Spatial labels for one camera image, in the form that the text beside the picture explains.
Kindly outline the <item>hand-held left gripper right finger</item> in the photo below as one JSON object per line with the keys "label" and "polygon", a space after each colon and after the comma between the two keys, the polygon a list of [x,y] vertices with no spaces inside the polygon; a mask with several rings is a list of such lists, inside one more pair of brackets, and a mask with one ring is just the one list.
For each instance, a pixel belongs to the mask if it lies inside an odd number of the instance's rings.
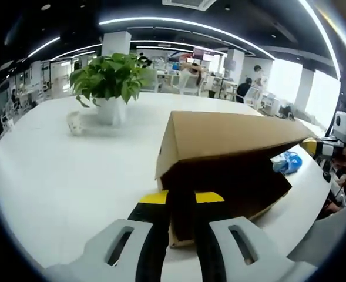
{"label": "hand-held left gripper right finger", "polygon": [[215,192],[197,192],[194,240],[203,281],[306,281],[316,267],[294,262],[245,217],[232,218]]}

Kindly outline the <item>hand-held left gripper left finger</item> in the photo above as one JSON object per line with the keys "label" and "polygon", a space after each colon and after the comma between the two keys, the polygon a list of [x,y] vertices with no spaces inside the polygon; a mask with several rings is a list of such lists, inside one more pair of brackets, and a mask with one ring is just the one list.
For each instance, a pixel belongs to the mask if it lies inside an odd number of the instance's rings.
{"label": "hand-held left gripper left finger", "polygon": [[169,243],[167,191],[142,197],[127,219],[117,219],[87,241],[68,264],[48,267],[48,281],[160,281]]}

